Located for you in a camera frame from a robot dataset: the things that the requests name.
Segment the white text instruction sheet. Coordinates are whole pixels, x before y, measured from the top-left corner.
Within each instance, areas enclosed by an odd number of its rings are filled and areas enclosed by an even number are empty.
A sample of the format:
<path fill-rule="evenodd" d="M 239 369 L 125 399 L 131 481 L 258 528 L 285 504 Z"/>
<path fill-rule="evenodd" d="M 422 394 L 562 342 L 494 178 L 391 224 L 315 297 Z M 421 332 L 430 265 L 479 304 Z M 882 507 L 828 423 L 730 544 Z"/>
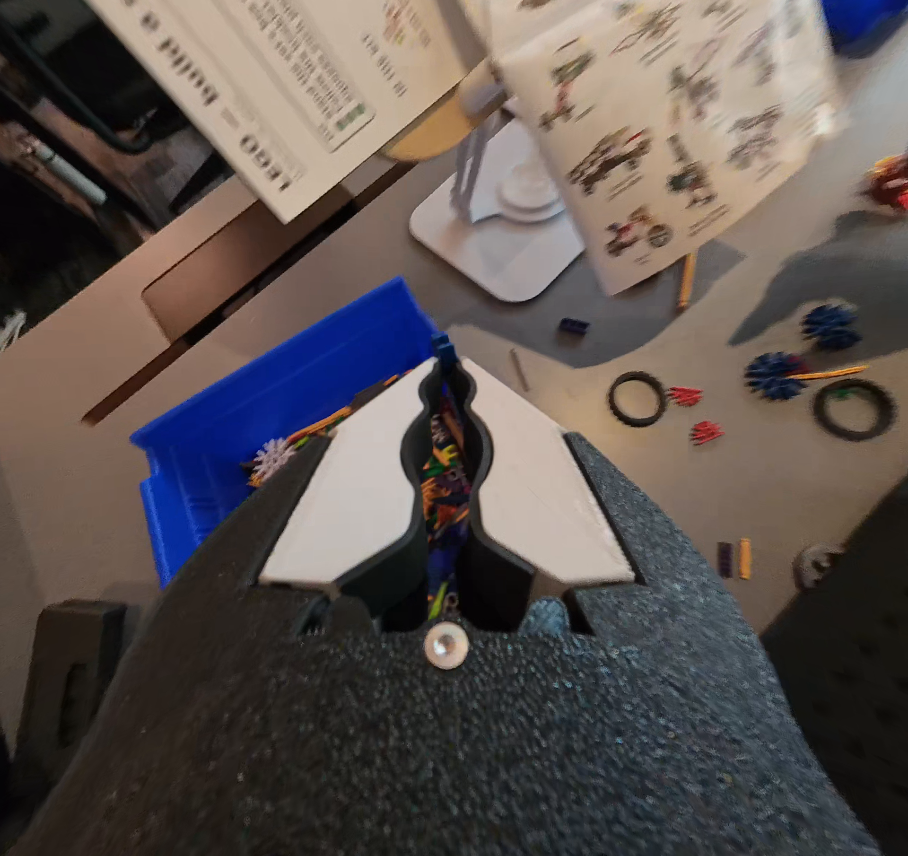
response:
<path fill-rule="evenodd" d="M 85 0 L 287 224 L 483 55 L 457 0 Z"/>

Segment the white marker pen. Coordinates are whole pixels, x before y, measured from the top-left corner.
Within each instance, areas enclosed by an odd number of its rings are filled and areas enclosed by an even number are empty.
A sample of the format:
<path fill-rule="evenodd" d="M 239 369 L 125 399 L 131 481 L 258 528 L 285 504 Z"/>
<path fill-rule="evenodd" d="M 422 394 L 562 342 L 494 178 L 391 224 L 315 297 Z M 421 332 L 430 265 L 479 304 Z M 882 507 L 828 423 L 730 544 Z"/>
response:
<path fill-rule="evenodd" d="M 51 147 L 35 140 L 31 144 L 31 153 L 54 177 L 92 207 L 102 207 L 107 203 L 107 193 Z"/>

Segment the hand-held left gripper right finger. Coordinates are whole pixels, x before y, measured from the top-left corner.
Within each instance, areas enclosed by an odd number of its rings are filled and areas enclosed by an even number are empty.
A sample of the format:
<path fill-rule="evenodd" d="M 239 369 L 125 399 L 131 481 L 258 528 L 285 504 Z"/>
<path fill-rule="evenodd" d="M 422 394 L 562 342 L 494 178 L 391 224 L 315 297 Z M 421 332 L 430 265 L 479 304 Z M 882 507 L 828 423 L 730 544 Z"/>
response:
<path fill-rule="evenodd" d="M 635 566 L 567 431 L 468 358 L 454 369 L 471 481 L 460 611 L 519 628 L 539 598 L 635 583 Z"/>

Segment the blue snowflake connector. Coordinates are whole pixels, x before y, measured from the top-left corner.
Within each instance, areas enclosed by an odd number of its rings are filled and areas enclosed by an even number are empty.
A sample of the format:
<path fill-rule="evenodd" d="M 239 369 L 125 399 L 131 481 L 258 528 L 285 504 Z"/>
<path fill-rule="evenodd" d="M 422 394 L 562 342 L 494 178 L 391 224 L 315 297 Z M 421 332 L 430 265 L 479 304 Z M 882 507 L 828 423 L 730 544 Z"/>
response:
<path fill-rule="evenodd" d="M 744 384 L 768 401 L 787 401 L 800 396 L 806 387 L 802 375 L 807 364 L 801 356 L 772 352 L 754 358 L 743 372 Z"/>
<path fill-rule="evenodd" d="M 802 318 L 804 338 L 818 351 L 845 351 L 862 341 L 856 329 L 857 309 L 846 304 L 823 304 Z"/>

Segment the red and yellow toy model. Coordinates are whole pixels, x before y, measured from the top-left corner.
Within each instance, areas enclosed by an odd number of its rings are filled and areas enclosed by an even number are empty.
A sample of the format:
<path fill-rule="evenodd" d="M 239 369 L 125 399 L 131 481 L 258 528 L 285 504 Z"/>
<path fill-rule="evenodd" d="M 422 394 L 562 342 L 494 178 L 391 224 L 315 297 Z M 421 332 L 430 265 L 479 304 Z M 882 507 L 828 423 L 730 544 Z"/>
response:
<path fill-rule="evenodd" d="M 863 196 L 897 214 L 907 212 L 907 152 L 876 161 L 866 173 Z"/>

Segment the black metal tube frame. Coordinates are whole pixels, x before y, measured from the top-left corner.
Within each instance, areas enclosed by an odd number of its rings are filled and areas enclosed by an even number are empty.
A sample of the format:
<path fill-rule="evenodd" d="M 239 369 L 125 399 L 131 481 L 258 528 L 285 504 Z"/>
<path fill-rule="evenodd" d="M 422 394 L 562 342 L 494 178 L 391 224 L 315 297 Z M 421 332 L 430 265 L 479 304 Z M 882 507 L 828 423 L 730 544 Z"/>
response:
<path fill-rule="evenodd" d="M 43 52 L 44 11 L 13 22 L 2 13 L 2 56 L 29 85 L 114 150 L 140 155 L 191 124 L 159 84 L 92 12 L 89 23 Z"/>

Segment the construction toy model booklet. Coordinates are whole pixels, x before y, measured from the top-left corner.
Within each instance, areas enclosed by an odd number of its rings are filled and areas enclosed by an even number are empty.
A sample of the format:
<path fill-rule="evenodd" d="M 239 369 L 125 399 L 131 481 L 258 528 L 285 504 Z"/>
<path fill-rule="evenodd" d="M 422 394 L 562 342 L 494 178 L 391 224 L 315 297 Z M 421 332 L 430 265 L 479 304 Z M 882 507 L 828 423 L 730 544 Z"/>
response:
<path fill-rule="evenodd" d="M 720 235 L 841 128 L 820 0 L 484 3 L 607 295 Z"/>

